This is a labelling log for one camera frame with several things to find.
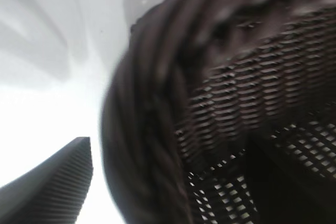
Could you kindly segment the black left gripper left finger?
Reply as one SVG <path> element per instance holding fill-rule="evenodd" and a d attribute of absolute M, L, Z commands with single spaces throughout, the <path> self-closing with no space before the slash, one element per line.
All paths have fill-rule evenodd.
<path fill-rule="evenodd" d="M 77 137 L 1 187 L 1 223 L 75 223 L 93 176 L 89 137 Z"/>

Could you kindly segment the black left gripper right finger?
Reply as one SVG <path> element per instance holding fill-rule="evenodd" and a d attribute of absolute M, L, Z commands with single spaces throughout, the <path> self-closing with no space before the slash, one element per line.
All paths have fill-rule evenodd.
<path fill-rule="evenodd" d="M 262 223 L 335 223 L 335 182 L 248 140 L 245 178 Z"/>

